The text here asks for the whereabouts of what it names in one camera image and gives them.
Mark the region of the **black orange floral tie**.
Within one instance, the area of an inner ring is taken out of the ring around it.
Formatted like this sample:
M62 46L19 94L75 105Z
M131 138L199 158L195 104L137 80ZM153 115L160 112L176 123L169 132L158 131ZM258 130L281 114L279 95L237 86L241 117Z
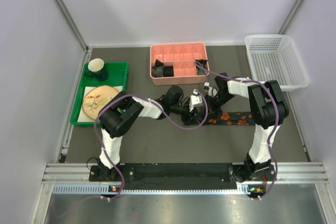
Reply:
M255 125L249 112L210 112L203 125Z

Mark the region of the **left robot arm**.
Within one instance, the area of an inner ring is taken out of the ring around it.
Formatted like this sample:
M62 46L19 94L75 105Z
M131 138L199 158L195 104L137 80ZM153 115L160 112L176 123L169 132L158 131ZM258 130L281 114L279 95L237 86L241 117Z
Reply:
M108 102L98 113L94 125L97 133L96 123L100 123L102 132L102 137L98 138L101 143L97 161L100 175L109 181L118 175L123 176L117 166L120 163L121 142L137 118L170 119L172 113L180 115L184 124L177 127L193 130L206 122L209 108L198 90L184 98L183 89L179 86L171 86L158 99L145 99L122 91Z

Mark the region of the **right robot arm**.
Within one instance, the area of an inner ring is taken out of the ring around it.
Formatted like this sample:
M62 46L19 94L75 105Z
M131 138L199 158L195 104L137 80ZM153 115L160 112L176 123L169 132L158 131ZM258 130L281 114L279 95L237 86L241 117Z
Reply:
M252 146L244 164L232 169L232 178L237 182L256 180L271 167L272 145L275 135L289 107L276 80L257 82L249 78L229 78L225 73L215 77L217 87L204 83L208 109L218 114L221 106L235 96L249 100L251 119L255 123Z

